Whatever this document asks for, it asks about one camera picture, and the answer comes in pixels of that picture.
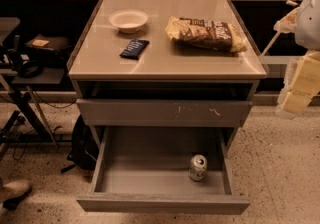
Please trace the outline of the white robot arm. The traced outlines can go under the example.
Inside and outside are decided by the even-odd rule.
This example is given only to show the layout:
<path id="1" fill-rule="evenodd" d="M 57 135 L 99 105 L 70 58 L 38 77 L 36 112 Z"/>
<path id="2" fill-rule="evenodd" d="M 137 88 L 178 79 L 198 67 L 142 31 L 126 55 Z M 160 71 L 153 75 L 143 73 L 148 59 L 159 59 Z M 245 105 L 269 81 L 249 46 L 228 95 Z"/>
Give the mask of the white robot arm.
<path id="1" fill-rule="evenodd" d="M 277 115 L 293 119 L 320 92 L 320 0 L 303 0 L 276 22 L 274 30 L 293 33 L 295 42 L 307 50 L 287 64 L 284 87 L 277 100 Z"/>

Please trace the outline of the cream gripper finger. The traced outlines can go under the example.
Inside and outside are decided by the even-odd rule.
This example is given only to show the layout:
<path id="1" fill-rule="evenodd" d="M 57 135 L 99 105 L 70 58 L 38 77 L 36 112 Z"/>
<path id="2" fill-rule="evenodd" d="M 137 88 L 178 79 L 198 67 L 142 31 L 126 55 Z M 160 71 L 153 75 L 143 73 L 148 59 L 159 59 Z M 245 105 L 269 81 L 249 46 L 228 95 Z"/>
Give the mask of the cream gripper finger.
<path id="1" fill-rule="evenodd" d="M 293 119 L 301 114 L 320 92 L 320 52 L 307 51 L 287 64 L 284 87 L 277 100 L 280 118 Z"/>
<path id="2" fill-rule="evenodd" d="M 298 8 L 293 9 L 286 16 L 278 20 L 273 29 L 280 33 L 293 33 L 295 31 L 297 13 Z"/>

